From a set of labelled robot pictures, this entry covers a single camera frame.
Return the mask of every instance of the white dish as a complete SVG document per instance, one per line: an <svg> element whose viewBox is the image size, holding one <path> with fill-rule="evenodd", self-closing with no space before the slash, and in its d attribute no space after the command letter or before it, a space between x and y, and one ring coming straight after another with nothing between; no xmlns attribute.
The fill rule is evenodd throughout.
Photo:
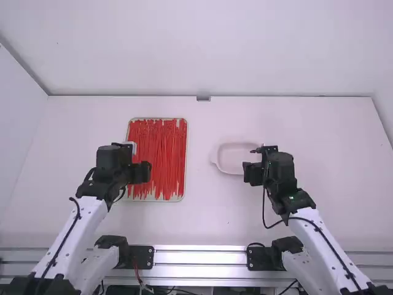
<svg viewBox="0 0 393 295"><path fill-rule="evenodd" d="M259 148L261 145L253 141L224 141L213 149L210 162L223 173L243 175L243 162L261 161L261 154L250 153L251 150Z"/></svg>

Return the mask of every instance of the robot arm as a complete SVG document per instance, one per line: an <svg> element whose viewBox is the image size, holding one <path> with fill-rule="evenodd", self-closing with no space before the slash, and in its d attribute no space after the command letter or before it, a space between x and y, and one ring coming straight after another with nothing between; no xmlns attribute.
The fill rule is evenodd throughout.
<svg viewBox="0 0 393 295"><path fill-rule="evenodd" d="M152 166L132 163L136 144L112 143L97 150L91 169L70 198L76 207L47 254L28 277L14 278L11 294L91 294L111 269L128 258L125 237L103 236L88 254L93 234L127 184L146 183Z"/></svg>
<svg viewBox="0 0 393 295"><path fill-rule="evenodd" d="M262 154L260 163L243 163L244 182L263 186L273 210L296 237L273 241L274 257L291 272L308 294L374 294L392 295L386 286L374 286L350 260L316 209L307 192L297 187L294 158L279 152L277 146L262 146L254 151Z"/></svg>

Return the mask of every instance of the red sticks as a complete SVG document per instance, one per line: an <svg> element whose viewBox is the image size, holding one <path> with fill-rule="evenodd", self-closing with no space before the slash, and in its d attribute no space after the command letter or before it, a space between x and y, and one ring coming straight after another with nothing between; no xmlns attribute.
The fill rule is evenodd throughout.
<svg viewBox="0 0 393 295"><path fill-rule="evenodd" d="M128 141L138 144L134 162L149 161L151 180L147 184L128 186L128 197L146 199L181 199L184 195L187 121L184 119L145 119L130 121Z"/></svg>

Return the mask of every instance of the white table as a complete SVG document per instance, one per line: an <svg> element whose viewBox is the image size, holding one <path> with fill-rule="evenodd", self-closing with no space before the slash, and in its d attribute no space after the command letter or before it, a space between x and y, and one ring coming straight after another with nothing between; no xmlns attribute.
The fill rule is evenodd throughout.
<svg viewBox="0 0 393 295"><path fill-rule="evenodd" d="M177 203L119 202L97 236L243 248L290 235L284 226L263 229L261 187L209 163L218 141L242 135L293 154L298 185L345 250L393 250L393 152L372 100L326 97L213 97L210 103L191 97L51 98L2 218L0 246L47 248L72 208L68 197L95 164L97 147L122 141L133 117L187 119L185 197ZM278 220L269 205L267 220ZM382 279L386 275L393 277L384 272Z"/></svg>

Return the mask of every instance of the white wall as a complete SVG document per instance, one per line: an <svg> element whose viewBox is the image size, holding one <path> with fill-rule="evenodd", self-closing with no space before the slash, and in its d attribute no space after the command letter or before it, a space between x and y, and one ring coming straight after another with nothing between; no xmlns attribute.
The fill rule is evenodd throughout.
<svg viewBox="0 0 393 295"><path fill-rule="evenodd" d="M30 148L47 95L0 44L0 216Z"/></svg>
<svg viewBox="0 0 393 295"><path fill-rule="evenodd" d="M4 0L0 35L54 94L375 97L393 139L391 0Z"/></svg>

